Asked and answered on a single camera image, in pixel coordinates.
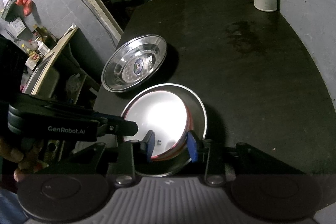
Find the screw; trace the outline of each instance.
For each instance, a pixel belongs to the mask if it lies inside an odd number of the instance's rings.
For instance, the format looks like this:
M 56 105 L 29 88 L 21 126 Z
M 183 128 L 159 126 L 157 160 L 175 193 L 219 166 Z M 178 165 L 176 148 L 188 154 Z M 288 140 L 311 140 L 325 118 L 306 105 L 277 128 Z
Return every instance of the screw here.
M 122 176 L 118 176 L 115 179 L 116 183 L 120 184 L 120 185 L 127 185 L 132 183 L 133 179 L 131 176 L 128 175 L 122 175 Z
M 222 184 L 224 182 L 224 178 L 220 175 L 212 175 L 212 176 L 207 177 L 207 181 L 211 185 L 219 185 L 219 184 Z

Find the wire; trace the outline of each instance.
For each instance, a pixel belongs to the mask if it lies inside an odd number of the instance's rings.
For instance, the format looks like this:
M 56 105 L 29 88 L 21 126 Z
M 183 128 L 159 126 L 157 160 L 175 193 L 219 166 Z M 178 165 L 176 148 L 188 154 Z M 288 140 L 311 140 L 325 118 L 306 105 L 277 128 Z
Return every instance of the wire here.
M 98 20 L 98 22 L 100 23 L 100 25 L 102 25 L 102 27 L 105 29 L 105 31 L 107 32 L 107 34 L 109 35 L 111 41 L 112 41 L 112 45 L 114 46 L 114 48 L 117 48 L 117 45 L 114 43 L 113 37 L 110 33 L 110 31 L 107 29 L 107 27 L 105 27 L 105 25 L 100 21 L 100 18 L 96 15 L 96 13 L 91 9 L 91 7 L 89 7 L 84 0 L 81 0 L 83 2 L 83 4 L 91 11 L 91 13 L 94 15 L 94 17 Z

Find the kitchen countertop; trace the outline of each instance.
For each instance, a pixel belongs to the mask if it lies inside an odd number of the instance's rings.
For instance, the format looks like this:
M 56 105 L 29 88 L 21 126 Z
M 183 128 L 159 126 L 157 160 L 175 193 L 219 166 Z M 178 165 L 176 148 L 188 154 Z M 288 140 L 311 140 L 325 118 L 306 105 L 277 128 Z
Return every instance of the kitchen countertop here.
M 136 90 L 100 87 L 94 109 L 120 115 L 138 92 L 185 85 L 208 115 L 207 138 L 246 142 L 310 174 L 336 174 L 336 115 L 322 77 L 280 12 L 252 0 L 154 0 L 138 7 L 119 46 L 144 34 L 168 43 L 160 70 Z

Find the sticker on bowl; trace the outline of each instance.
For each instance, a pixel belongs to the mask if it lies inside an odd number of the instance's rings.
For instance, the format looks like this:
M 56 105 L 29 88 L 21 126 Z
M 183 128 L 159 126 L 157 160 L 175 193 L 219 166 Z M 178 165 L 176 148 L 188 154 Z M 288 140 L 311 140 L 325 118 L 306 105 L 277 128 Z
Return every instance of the sticker on bowl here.
M 141 58 L 137 59 L 133 66 L 133 71 L 136 75 L 138 75 L 143 68 L 143 60 Z

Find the blue fabric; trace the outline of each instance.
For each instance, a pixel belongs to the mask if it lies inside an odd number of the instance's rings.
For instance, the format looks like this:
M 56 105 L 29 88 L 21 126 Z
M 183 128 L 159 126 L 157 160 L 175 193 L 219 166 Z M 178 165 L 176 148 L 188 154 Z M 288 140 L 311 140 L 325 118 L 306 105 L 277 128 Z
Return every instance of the blue fabric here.
M 23 224 L 27 220 L 17 200 L 17 195 L 0 189 L 0 224 Z

